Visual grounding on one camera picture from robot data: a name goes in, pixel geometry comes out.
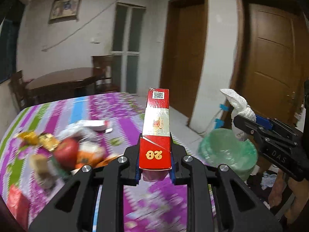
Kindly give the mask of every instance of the brown door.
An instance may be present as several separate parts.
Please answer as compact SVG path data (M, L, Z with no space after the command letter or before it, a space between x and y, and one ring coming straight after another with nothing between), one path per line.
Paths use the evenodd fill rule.
M170 74L170 105L190 117L203 65L205 34L204 4L180 8L175 64Z
M303 18L258 4L249 5L249 15L251 35L241 94L256 114L292 124L306 58L297 50L302 48L301 38L307 37Z

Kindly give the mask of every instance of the red cigarette box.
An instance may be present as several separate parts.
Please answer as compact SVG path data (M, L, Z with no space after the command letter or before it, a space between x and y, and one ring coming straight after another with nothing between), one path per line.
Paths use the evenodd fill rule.
M21 190L15 185L10 186L9 197L7 200L7 207L15 217L17 222L28 231L28 214L29 214L29 200L23 195Z
M169 91L150 88L139 149L144 180L163 180L171 169L170 140Z

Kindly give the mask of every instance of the green plastic bag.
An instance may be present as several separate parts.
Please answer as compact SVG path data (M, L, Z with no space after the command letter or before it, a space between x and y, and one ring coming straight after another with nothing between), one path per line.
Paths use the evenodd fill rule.
M210 166L228 165L243 181L257 162L257 151L250 140L241 142L232 130L225 128L212 130L200 143L198 154Z

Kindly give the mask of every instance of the silver bolt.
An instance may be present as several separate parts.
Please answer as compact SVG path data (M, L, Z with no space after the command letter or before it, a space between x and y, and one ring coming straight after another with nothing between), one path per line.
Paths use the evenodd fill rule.
M127 160L128 160L127 157L124 157L124 156L121 156L121 157L118 158L118 162L119 162L119 163L124 163L124 162L126 162Z
M89 172L90 170L91 170L91 166L89 166L89 165L85 165L85 166L83 166L82 168L81 168L81 170L83 171L83 172Z
M191 162L191 161L193 160L193 157L190 156L190 155L186 155L186 156L184 156L183 160L184 160L185 162Z
M219 168L220 168L220 170L223 171L223 172L226 172L226 171L229 170L229 167L228 167L227 165L224 165L224 164L220 165Z

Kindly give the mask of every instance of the frosted glass panel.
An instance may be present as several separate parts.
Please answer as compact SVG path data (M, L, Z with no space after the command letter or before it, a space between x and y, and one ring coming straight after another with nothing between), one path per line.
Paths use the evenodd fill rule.
M121 86L121 55L115 55L112 63L112 83Z
M127 65L127 89L128 93L136 93L138 56L129 55Z
M145 9L132 9L131 27L129 35L129 51L139 51L144 13Z
M113 51L122 51L123 35L125 31L128 7L117 5L114 27Z

